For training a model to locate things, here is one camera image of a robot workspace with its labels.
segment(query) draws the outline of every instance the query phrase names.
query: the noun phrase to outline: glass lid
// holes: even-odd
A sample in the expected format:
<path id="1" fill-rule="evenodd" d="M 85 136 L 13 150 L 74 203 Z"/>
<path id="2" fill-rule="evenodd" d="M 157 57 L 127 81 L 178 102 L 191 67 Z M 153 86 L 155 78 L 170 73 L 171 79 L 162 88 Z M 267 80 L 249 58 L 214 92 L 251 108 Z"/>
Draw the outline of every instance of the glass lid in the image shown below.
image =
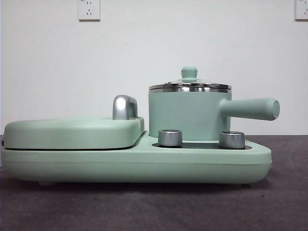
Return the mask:
<path id="1" fill-rule="evenodd" d="M 149 90 L 164 88 L 216 88 L 231 90 L 230 85 L 204 82 L 197 78 L 198 70 L 195 66 L 185 66 L 182 68 L 182 79 L 164 84 L 153 85 Z"/>

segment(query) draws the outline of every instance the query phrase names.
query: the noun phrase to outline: appliance base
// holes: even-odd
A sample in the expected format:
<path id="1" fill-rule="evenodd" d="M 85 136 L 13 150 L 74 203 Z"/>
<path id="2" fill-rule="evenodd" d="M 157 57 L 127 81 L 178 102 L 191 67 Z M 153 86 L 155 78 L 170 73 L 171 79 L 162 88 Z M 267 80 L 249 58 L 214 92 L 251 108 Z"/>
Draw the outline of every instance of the appliance base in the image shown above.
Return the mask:
<path id="1" fill-rule="evenodd" d="M 148 132 L 128 149 L 2 149 L 3 166 L 21 180 L 56 182 L 160 182 L 247 184 L 266 177 L 271 150 L 246 140 L 251 149 L 155 147 Z"/>

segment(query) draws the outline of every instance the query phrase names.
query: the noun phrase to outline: electrical outlet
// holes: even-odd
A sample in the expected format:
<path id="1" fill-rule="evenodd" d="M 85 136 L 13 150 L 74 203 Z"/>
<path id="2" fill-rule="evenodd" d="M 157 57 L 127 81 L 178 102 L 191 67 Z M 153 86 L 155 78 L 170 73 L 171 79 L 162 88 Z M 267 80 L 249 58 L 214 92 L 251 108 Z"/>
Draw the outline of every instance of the electrical outlet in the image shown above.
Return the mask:
<path id="1" fill-rule="evenodd" d="M 100 0 L 78 0 L 78 2 L 80 21 L 100 21 Z"/>
<path id="2" fill-rule="evenodd" d="M 308 20 L 308 0 L 295 0 L 295 20 Z"/>

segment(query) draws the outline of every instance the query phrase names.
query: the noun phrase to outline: lid knob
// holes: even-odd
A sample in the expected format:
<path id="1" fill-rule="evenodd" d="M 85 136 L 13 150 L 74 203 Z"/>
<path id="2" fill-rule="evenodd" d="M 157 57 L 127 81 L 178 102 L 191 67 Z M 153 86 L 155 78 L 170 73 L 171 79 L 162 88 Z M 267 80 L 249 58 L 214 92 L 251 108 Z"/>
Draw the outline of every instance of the lid knob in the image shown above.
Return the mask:
<path id="1" fill-rule="evenodd" d="M 195 66 L 185 66 L 182 68 L 182 81 L 195 82 L 197 81 L 198 69 Z"/>

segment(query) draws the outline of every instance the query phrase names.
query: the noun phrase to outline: saucepan handle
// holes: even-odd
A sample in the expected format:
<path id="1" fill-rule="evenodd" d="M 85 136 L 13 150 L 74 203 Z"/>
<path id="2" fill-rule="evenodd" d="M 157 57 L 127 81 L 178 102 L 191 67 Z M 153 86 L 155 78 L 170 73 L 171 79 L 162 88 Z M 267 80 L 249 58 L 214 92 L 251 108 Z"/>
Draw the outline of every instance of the saucepan handle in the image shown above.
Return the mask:
<path id="1" fill-rule="evenodd" d="M 275 99 L 225 100 L 220 104 L 223 116 L 275 120 L 280 106 Z"/>

